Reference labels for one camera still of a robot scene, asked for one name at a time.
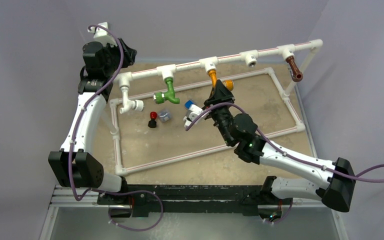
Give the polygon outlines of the brown plastic faucet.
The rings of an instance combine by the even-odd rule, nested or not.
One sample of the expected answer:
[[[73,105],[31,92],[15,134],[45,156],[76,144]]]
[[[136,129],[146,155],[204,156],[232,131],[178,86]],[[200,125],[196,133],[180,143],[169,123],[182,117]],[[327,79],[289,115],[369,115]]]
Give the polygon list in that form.
[[[302,79],[303,79],[303,73],[301,72],[301,70],[298,68],[297,64],[296,64],[296,61],[295,61],[295,57],[293,55],[291,56],[288,56],[286,59],[285,59],[285,62],[289,64],[289,67],[291,69],[291,77],[292,77],[292,80],[295,82],[295,83],[299,83]]]

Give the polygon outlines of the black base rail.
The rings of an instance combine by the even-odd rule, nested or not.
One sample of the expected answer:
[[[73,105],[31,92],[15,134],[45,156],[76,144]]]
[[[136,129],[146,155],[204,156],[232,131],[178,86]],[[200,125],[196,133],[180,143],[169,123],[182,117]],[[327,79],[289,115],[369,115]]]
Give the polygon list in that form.
[[[292,199],[280,199],[264,185],[152,185],[128,184],[121,193],[99,196],[98,205],[127,206],[133,217],[150,213],[242,214],[279,218]]]

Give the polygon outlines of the clear plastic small box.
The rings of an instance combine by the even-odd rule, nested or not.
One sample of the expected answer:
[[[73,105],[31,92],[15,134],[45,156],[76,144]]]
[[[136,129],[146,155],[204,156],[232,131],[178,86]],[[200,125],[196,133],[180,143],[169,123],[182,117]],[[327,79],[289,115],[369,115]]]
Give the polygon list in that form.
[[[162,123],[166,123],[172,119],[172,114],[168,109],[162,109],[157,112],[157,116]]]

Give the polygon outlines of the green plastic faucet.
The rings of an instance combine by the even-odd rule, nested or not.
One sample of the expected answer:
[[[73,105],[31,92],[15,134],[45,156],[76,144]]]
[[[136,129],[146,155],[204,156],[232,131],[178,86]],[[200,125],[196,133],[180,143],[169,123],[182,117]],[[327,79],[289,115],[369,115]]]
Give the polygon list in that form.
[[[156,92],[153,95],[153,100],[156,104],[163,104],[164,102],[170,102],[172,104],[180,104],[180,99],[176,97],[176,92],[174,89],[174,78],[173,77],[167,77],[164,79],[164,82],[167,87],[166,92]]]

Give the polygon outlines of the blue small block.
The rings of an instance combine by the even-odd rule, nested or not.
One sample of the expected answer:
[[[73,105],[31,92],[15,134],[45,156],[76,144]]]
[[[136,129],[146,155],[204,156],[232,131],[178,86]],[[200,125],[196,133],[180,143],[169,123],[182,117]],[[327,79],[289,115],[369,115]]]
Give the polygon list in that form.
[[[186,109],[189,109],[190,106],[193,105],[193,104],[194,104],[194,102],[192,100],[188,100],[188,101],[185,102],[184,107]]]

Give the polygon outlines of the red and black knob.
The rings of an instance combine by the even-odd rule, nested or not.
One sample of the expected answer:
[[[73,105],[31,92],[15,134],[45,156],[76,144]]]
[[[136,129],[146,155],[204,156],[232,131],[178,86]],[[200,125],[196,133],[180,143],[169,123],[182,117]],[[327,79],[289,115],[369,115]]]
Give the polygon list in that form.
[[[150,112],[149,117],[150,117],[150,120],[147,124],[148,127],[151,129],[156,128],[157,127],[157,117],[158,117],[157,112],[155,112],[155,111]]]

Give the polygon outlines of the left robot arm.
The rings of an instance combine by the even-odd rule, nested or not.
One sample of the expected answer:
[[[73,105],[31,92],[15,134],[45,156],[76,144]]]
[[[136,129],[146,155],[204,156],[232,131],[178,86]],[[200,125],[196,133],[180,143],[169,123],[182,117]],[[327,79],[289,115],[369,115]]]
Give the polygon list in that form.
[[[137,51],[118,39],[120,45],[92,41],[82,47],[76,113],[69,133],[58,151],[49,153],[49,165],[62,187],[91,188],[110,192],[118,205],[126,203],[129,191],[121,176],[105,172],[92,156],[97,127],[113,87],[110,81],[120,69],[134,64]]]

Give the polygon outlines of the white plastic clip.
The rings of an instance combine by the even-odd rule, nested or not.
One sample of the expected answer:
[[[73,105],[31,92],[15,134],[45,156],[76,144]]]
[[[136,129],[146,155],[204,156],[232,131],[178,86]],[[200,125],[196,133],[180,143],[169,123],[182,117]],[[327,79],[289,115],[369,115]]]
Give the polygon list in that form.
[[[191,111],[191,110],[188,110],[185,114],[185,117],[183,118],[183,121],[184,121],[184,126],[185,127],[188,127],[191,125],[191,123],[195,120],[195,118],[197,117],[198,115],[194,112],[194,111]]]

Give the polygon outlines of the white plastic faucet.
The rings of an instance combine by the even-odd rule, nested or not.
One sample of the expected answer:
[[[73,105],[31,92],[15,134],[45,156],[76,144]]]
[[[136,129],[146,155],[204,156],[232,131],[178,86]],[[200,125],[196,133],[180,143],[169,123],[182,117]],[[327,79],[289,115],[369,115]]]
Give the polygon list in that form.
[[[131,110],[142,112],[144,110],[144,102],[142,100],[129,99],[130,82],[133,80],[132,73],[119,73],[115,79],[118,82],[122,94],[122,107],[120,108],[119,113],[125,114]]]

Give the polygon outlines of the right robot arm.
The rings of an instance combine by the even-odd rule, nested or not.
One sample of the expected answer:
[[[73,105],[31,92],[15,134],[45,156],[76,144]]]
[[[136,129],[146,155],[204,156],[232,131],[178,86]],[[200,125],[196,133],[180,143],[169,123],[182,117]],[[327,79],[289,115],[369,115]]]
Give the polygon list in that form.
[[[323,160],[282,147],[262,134],[258,126],[243,110],[233,116],[232,92],[217,80],[212,87],[204,108],[214,121],[225,144],[246,163],[279,168],[308,180],[315,186],[310,197],[338,212],[350,210],[356,181],[351,163],[344,158]]]

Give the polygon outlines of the orange plastic faucet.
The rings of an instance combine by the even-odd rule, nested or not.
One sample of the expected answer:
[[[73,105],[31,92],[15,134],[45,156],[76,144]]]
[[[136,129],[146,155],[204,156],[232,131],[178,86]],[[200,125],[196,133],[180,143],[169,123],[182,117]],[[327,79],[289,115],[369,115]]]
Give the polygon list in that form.
[[[217,78],[217,71],[215,69],[210,69],[207,74],[210,77],[213,90],[216,88],[217,82],[221,82],[229,91],[234,89],[234,82],[231,79],[220,80]]]

